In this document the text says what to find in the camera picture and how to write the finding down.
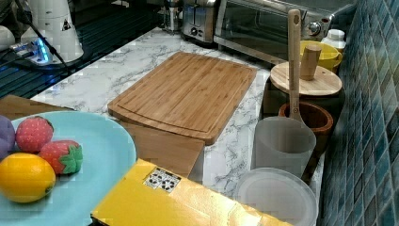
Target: countertop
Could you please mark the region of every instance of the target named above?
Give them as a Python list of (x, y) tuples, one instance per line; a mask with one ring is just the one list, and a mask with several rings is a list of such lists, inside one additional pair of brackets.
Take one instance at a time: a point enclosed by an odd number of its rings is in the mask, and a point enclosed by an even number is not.
[[(240, 176), (249, 170), (264, 85), (270, 75), (269, 70), (259, 65), (215, 49), (199, 47), (182, 40), (179, 35), (172, 36), (154, 28), (32, 100), (110, 117), (107, 113), (109, 102), (178, 51), (231, 60), (257, 70), (256, 78), (216, 143), (204, 149), (203, 184), (231, 197)], [(317, 200), (322, 168), (323, 158), (311, 182)]]

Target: wooden cutting board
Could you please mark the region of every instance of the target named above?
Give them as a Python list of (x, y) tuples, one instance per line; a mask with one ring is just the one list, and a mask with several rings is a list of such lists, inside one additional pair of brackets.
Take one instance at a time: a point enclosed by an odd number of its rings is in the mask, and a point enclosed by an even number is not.
[(212, 145), (255, 74), (242, 64), (178, 52), (110, 102), (108, 112)]
[[(0, 115), (10, 120), (49, 111), (73, 110), (8, 95), (0, 99)], [(131, 123), (118, 123), (126, 129), (136, 145), (137, 157), (159, 167), (199, 182), (203, 171), (202, 140), (177, 136)]]

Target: power cord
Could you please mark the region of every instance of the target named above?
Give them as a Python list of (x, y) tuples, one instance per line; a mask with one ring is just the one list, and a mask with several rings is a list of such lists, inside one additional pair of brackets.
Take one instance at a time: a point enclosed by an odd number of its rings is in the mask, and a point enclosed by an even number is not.
[(21, 5), (20, 0), (15, 0), (15, 3), (17, 4), (17, 7), (23, 12), (23, 16), (25, 17), (27, 24), (32, 27), (33, 31), (35, 31), (36, 35), (38, 35), (38, 37), (44, 42), (45, 45), (47, 45), (47, 47), (50, 50), (50, 53), (53, 55), (56, 55), (56, 57), (58, 57), (58, 59), (61, 61), (61, 63), (64, 65), (65, 69), (67, 70), (67, 74), (71, 75), (72, 73), (70, 72), (70, 69), (68, 68), (68, 65), (65, 63), (64, 59), (59, 55), (59, 53), (56, 51), (56, 48), (54, 48), (48, 41), (47, 39), (45, 39), (41, 33), (39, 32), (39, 30), (33, 25), (32, 21), (29, 20), (28, 16), (26, 15), (26, 13), (24, 12), (24, 8)]

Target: yellow package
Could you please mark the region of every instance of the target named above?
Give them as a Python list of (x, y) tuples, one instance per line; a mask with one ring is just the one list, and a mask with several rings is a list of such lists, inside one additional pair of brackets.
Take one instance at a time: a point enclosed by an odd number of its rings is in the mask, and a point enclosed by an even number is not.
[(92, 211), (109, 226), (290, 226), (138, 159)]

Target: white bottle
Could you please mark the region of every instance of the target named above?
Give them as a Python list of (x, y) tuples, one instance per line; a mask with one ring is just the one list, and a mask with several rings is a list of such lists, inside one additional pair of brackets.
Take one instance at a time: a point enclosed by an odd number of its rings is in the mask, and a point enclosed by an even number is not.
[(335, 47), (339, 52), (343, 52), (346, 42), (343, 40), (345, 33), (342, 30), (331, 29), (328, 30), (327, 36), (322, 39), (322, 43), (329, 44)]

